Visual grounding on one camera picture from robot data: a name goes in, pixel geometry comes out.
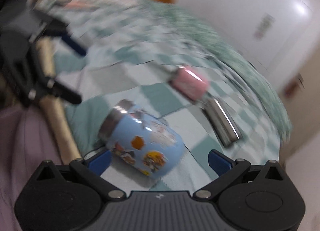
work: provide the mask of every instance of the blue jar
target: blue jar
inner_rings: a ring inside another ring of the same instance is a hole
[[[175,167],[184,151],[179,134],[126,99],[111,110],[99,138],[125,162],[154,179]]]

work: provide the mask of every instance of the checkered blanket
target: checkered blanket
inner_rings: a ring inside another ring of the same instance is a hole
[[[257,96],[232,69],[214,61],[196,41],[159,18],[145,5],[109,4],[95,11],[59,7],[51,14],[70,23],[73,36],[90,44],[82,59],[62,42],[55,42],[58,79],[82,93],[78,106],[66,105],[71,131],[82,155],[99,149],[98,131],[112,107],[129,99],[156,117],[164,118],[184,140],[178,166],[161,180],[151,180],[114,158],[102,175],[127,193],[131,190],[189,190],[208,184],[217,175],[207,156],[217,149],[252,164],[278,159],[280,138]],[[198,105],[167,83],[177,64],[194,66],[210,81],[209,92],[227,104],[243,139],[225,149]]]

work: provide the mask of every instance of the pink object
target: pink object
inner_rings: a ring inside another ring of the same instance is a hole
[[[171,80],[171,85],[192,101],[196,101],[202,98],[209,83],[193,67],[181,65]]]

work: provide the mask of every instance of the wall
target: wall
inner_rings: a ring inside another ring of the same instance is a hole
[[[175,2],[183,7],[189,8],[191,12],[196,13],[198,11],[197,2],[201,0],[175,0]],[[281,52],[272,60],[270,67],[263,67],[259,64],[259,62],[254,63],[252,59],[254,56],[247,56],[246,58],[253,63],[258,71],[262,73],[273,85],[273,87],[280,91],[289,80],[294,77],[302,64],[310,57],[310,54],[314,51],[314,49],[319,44],[320,40],[320,0],[301,0],[308,6],[311,10],[312,17],[309,19],[308,24],[301,29],[297,30],[292,36],[294,40],[286,42],[286,45],[281,50]],[[218,28],[221,24],[212,23],[213,27]],[[241,43],[240,38],[238,36],[223,34],[222,31],[219,31],[220,34],[227,39],[227,41],[233,45],[236,50],[246,54],[246,50],[240,49]]]
[[[286,171],[306,203],[299,231],[320,230],[320,132],[286,163]]]

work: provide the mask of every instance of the white wall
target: white wall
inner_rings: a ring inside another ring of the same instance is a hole
[[[299,231],[320,230],[320,132],[290,157],[286,171],[306,203]]]

